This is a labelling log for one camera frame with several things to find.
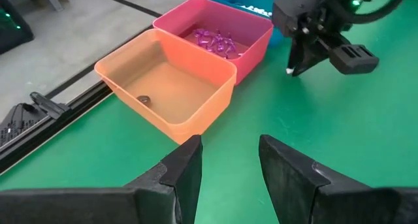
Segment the green surface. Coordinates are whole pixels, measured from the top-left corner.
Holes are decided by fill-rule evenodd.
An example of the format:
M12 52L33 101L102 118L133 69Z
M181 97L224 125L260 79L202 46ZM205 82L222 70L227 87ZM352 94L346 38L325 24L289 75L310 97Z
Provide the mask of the green surface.
M418 186L417 10L418 0L406 0L347 34L381 58L372 74L344 76L326 61L291 78L289 41L269 50L203 135L196 223L277 223L259 165L260 134L372 187ZM175 147L111 96L2 175L0 189L122 186Z

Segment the gray floor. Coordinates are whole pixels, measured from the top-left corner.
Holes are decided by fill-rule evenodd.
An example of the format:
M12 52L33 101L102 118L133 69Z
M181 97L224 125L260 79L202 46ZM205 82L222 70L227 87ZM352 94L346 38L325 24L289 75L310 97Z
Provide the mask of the gray floor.
M60 83L149 26L153 19L112 0L69 0L65 10L12 1L33 29L35 40L0 55L0 120L32 91L48 93ZM185 0L128 0L164 13ZM99 81L93 72L54 100L68 102Z

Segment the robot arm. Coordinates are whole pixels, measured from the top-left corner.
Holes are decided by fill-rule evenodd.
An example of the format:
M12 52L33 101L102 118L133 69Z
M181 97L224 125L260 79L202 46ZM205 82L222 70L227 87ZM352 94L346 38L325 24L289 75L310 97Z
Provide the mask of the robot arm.
M340 33L353 24L374 22L391 13L402 0L390 0L369 14L355 14L362 2L372 0L275 0L272 22L292 48L287 73L298 76L328 59L342 74L372 72L379 63L365 46L351 44Z

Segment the pink bin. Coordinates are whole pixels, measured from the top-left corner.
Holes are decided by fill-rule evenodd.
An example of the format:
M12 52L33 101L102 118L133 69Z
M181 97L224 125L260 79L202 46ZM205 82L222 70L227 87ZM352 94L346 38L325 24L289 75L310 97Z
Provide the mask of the pink bin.
M228 56L237 70L235 85L263 60L273 32L269 19L211 0L187 0L154 20L153 26L196 45L195 30L199 28L208 30L213 35L218 32L223 37L230 35L236 45L236 52Z

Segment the orange bin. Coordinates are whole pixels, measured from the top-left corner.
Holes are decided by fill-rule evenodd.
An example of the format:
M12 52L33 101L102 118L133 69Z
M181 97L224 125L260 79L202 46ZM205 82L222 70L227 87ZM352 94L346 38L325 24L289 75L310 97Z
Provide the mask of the orange bin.
M107 55L95 70L125 104L178 144L203 134L228 107L236 81L231 62L158 29Z

